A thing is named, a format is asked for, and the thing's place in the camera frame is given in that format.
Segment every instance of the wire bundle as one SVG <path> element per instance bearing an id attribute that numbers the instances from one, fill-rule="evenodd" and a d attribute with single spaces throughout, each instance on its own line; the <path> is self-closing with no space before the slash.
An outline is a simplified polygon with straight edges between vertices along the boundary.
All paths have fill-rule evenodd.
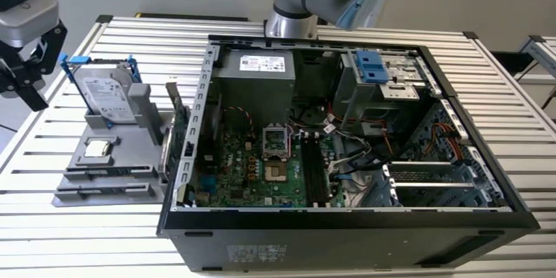
<path id="1" fill-rule="evenodd" d="M 328 113 L 332 114 L 332 116 L 333 116 L 333 118 L 336 120 L 339 120 L 340 122 L 344 121 L 340 117 L 336 116 L 336 114 L 333 114 L 333 111 L 332 111 L 332 103 L 331 102 L 328 102 Z M 361 122 L 367 122 L 367 123 L 373 123 L 373 124 L 383 125 L 383 129 L 381 130 L 383 130 L 384 142 L 385 142 L 385 145 L 388 147 L 388 150 L 391 151 L 391 154 L 393 154 L 393 150 L 392 150 L 392 146 L 391 146 L 391 141 L 388 140 L 388 134 L 385 133 L 387 132 L 385 120 L 365 120 L 365 119 L 363 119 Z"/>
<path id="2" fill-rule="evenodd" d="M 436 141 L 436 129 L 437 129 L 439 127 L 441 128 L 441 130 L 443 130 L 444 132 L 453 132 L 453 128 L 452 128 L 452 126 L 451 126 L 451 125 L 448 125 L 448 124 L 445 124 L 445 123 L 435 123 L 435 124 L 432 125 L 432 128 L 431 128 L 431 133 L 432 133 L 432 134 L 431 134 L 431 141 L 429 141 L 429 143 L 428 143 L 428 145 L 427 145 L 425 151 L 423 152 L 423 156 L 425 156 L 425 155 L 428 154 L 428 152 L 432 150 L 432 147 L 435 146 L 435 141 Z M 449 137 L 447 137 L 445 139 L 448 140 L 448 144 L 449 144 L 449 145 L 451 145 L 451 147 L 452 147 L 455 157 L 456 157 L 459 160 L 463 160 L 463 152 L 461 152 L 460 147 L 457 146 L 457 143 L 455 142 L 455 139 L 453 139 L 453 138 L 449 138 Z"/>
<path id="3" fill-rule="evenodd" d="M 247 119 L 248 119 L 248 121 L 249 121 L 249 127 L 251 127 L 251 137 L 252 137 L 252 138 L 255 138 L 255 126 L 253 126 L 253 119 L 251 118 L 249 113 L 248 113 L 248 112 L 243 109 L 243 107 L 225 107 L 225 108 L 223 109 L 223 111 L 224 111 L 224 112 L 227 112 L 227 111 L 229 111 L 229 110 L 241 111 L 241 112 L 245 114 Z"/>

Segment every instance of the blue plastic clip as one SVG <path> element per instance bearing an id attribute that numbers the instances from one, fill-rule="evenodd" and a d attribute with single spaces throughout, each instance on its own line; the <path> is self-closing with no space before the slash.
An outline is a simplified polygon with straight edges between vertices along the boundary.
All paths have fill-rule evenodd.
<path id="1" fill-rule="evenodd" d="M 363 82 L 384 84 L 391 80 L 383 58 L 376 51 L 357 51 L 355 61 L 363 73 Z"/>
<path id="2" fill-rule="evenodd" d="M 79 84 L 76 83 L 76 77 L 73 76 L 73 72 L 69 70 L 69 64 L 73 64 L 73 59 L 75 58 L 77 58 L 77 64 L 87 64 L 89 61 L 91 61 L 91 58 L 89 57 L 73 57 L 73 58 L 71 58 L 71 60 L 69 60 L 69 62 L 68 62 L 68 54 L 67 53 L 61 53 L 60 54 L 60 57 L 59 57 L 59 60 L 60 60 L 60 66 L 61 66 L 61 69 L 64 70 L 64 72 L 65 72 L 65 74 L 67 74 L 67 77 L 68 77 L 68 79 L 69 79 L 69 81 L 75 84 L 75 86 L 76 86 L 76 89 L 77 89 L 77 92 L 79 92 L 79 95 L 81 96 L 81 98 L 83 98 L 83 100 L 84 100 L 84 102 L 85 102 L 85 106 L 87 106 L 87 110 L 88 110 L 88 114 L 93 114 L 93 109 L 91 108 L 91 106 L 89 106 L 89 104 L 88 104 L 88 102 L 87 102 L 87 99 L 85 99 L 85 95 L 84 95 L 84 93 L 83 93 L 83 91 L 81 91 L 81 88 L 79 88 Z"/>
<path id="3" fill-rule="evenodd" d="M 133 82 L 143 83 L 141 75 L 139 73 L 137 60 L 133 59 L 133 55 L 129 55 L 127 61 L 131 66 L 131 75 L 133 76 Z"/>

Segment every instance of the green circuit board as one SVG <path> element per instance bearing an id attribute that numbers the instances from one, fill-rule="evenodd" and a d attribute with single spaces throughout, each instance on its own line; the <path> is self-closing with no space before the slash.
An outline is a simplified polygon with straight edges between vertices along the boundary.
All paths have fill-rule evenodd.
<path id="1" fill-rule="evenodd" d="M 331 137 L 323 138 L 320 147 L 323 159 L 329 161 L 333 158 Z M 209 207 L 307 207 L 299 138 L 292 137 L 292 151 L 287 162 L 264 161 L 261 150 L 261 141 L 256 140 L 251 144 L 251 150 L 247 150 L 245 136 L 233 132 L 227 133 L 220 153 L 216 188 L 209 200 L 205 199 L 200 205 Z M 280 175 L 269 175 L 273 173 L 269 170 L 277 166 L 284 166 Z M 344 206 L 341 192 L 331 200 L 331 206 Z"/>

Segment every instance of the cable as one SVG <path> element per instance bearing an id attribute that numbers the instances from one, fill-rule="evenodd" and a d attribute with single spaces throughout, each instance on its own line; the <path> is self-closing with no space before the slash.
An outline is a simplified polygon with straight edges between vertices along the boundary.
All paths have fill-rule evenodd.
<path id="1" fill-rule="evenodd" d="M 367 190 L 368 190 L 368 188 L 371 188 L 371 186 L 367 186 L 367 188 L 365 189 L 361 189 L 355 195 L 353 195 L 353 198 L 351 198 L 351 200 L 349 200 L 349 206 L 352 205 L 352 203 L 353 203 L 353 200 L 355 200 L 355 198 L 363 193 L 363 192 L 365 192 Z"/>
<path id="2" fill-rule="evenodd" d="M 289 135 L 288 135 L 288 156 L 291 157 L 292 156 L 292 134 L 293 134 L 293 128 L 292 128 L 292 126 L 289 126 L 288 124 L 285 125 L 288 128 L 289 128 L 289 130 L 291 130 L 291 133 L 289 133 Z"/>
<path id="3" fill-rule="evenodd" d="M 228 110 L 237 110 L 237 111 L 241 111 L 241 112 L 245 114 L 247 119 L 249 120 L 251 137 L 255 139 L 253 119 L 251 118 L 249 113 L 248 113 L 248 112 L 247 112 L 247 111 L 245 111 L 241 107 L 225 107 L 225 108 L 223 109 L 223 111 L 224 111 L 224 112 L 227 112 Z"/>
<path id="4" fill-rule="evenodd" d="M 523 77 L 527 75 L 527 73 L 529 73 L 529 71 L 539 65 L 539 61 L 535 61 L 535 63 L 532 64 L 532 66 L 523 72 L 521 76 L 515 80 L 515 81 L 520 81 L 523 79 Z"/>
<path id="5" fill-rule="evenodd" d="M 329 114 L 332 114 L 332 116 L 333 116 L 333 118 L 335 118 L 336 120 L 339 120 L 340 122 L 343 122 L 343 121 L 344 121 L 341 118 L 339 118 L 339 117 L 336 116 L 336 114 L 333 114 L 333 111 L 332 111 L 332 103 L 331 103 L 331 102 L 328 102 L 328 113 L 329 113 Z M 392 146 L 391 146 L 391 141 L 388 140 L 387 127 L 385 127 L 385 120 L 365 120 L 365 119 L 361 119 L 361 122 L 373 123 L 373 124 L 381 124 L 381 125 L 383 125 L 383 137 L 384 137 L 384 142 L 385 142 L 385 145 L 387 145 L 387 147 L 388 147 L 388 150 L 391 151 L 391 154 L 393 154 L 393 150 L 392 150 Z"/>
<path id="6" fill-rule="evenodd" d="M 549 105 L 549 102 L 552 101 L 553 97 L 548 97 L 547 101 L 544 102 L 543 106 L 540 107 L 540 109 L 547 109 L 547 106 Z"/>
<path id="7" fill-rule="evenodd" d="M 391 154 L 393 154 L 392 146 L 391 146 L 391 141 L 388 140 L 388 135 L 385 133 L 385 124 L 383 125 L 383 136 L 384 136 L 385 145 L 388 147 L 388 151 L 391 151 Z"/>
<path id="8" fill-rule="evenodd" d="M 8 127 L 8 126 L 5 126 L 5 125 L 3 125 L 3 124 L 0 124 L 0 127 L 1 127 L 3 129 L 5 129 L 5 130 L 8 130 L 8 131 L 13 132 L 13 133 L 16 133 L 16 132 L 17 132 L 17 130 L 15 130 L 12 127 Z"/>
<path id="9" fill-rule="evenodd" d="M 447 125 L 444 123 L 435 123 L 432 125 L 432 128 L 431 128 L 431 141 L 428 142 L 425 151 L 423 151 L 423 156 L 425 156 L 428 154 L 428 152 L 432 150 L 432 147 L 435 146 L 435 141 L 436 141 L 436 127 L 440 127 L 444 132 L 447 132 L 447 131 L 452 131 L 453 132 L 452 126 L 449 126 L 449 125 Z M 448 140 L 449 146 L 452 147 L 455 157 L 459 160 L 463 159 L 463 153 L 461 153 L 461 150 L 460 150 L 460 148 L 457 146 L 457 143 L 453 140 L 451 140 L 451 138 L 447 138 L 447 140 Z"/>
<path id="10" fill-rule="evenodd" d="M 364 165 L 364 166 L 352 166 L 353 169 L 351 169 L 349 171 L 347 171 L 345 173 L 335 173 L 328 175 L 329 179 L 333 180 L 336 179 L 337 176 L 340 175 L 348 175 L 352 174 L 357 171 L 373 171 L 377 170 L 380 168 L 383 168 L 383 165 L 389 163 L 392 160 L 396 160 L 404 153 L 405 151 L 408 151 L 412 148 L 412 145 L 405 145 L 399 151 L 396 151 L 395 154 L 392 154 L 387 159 L 384 159 L 383 161 L 373 163 L 371 165 Z"/>

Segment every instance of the black cable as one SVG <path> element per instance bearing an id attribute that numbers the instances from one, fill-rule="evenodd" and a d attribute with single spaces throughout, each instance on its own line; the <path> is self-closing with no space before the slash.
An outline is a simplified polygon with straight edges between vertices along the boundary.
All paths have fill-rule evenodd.
<path id="1" fill-rule="evenodd" d="M 520 81 L 520 79 L 523 79 L 523 77 L 527 75 L 527 73 L 529 73 L 529 71 L 539 65 L 539 61 L 535 61 L 535 63 L 532 64 L 532 66 L 523 72 L 521 76 L 515 80 L 515 81 Z"/>
<path id="2" fill-rule="evenodd" d="M 5 126 L 5 125 L 3 125 L 3 124 L 0 124 L 0 127 L 1 128 L 4 128 L 5 130 L 9 130 L 11 132 L 13 132 L 13 133 L 16 133 L 17 132 L 17 130 L 15 130 L 12 127 L 8 127 L 8 126 Z"/>
<path id="3" fill-rule="evenodd" d="M 392 154 L 392 156 L 389 156 L 388 159 L 384 159 L 383 161 L 380 161 L 377 163 L 373 163 L 371 165 L 355 166 L 353 169 L 351 169 L 345 173 L 331 174 L 331 180 L 336 179 L 336 177 L 340 176 L 340 175 L 349 175 L 349 174 L 353 174 L 357 171 L 375 171 L 375 170 L 383 168 L 384 164 L 387 164 L 392 160 L 396 160 L 405 153 L 405 151 L 408 151 L 411 148 L 412 148 L 412 145 L 407 145 L 395 154 Z"/>
<path id="4" fill-rule="evenodd" d="M 548 97 L 547 101 L 544 102 L 543 106 L 540 107 L 543 110 L 547 109 L 547 106 L 549 105 L 549 102 L 552 101 L 553 97 Z"/>
<path id="5" fill-rule="evenodd" d="M 363 184 L 360 184 L 359 182 L 356 182 L 353 179 L 347 179 L 347 178 L 340 178 L 340 180 L 347 180 L 347 181 L 349 181 L 349 182 L 352 182 L 352 183 L 355 183 L 357 186 L 360 186 L 360 187 L 368 187 L 368 185 L 363 185 Z"/>

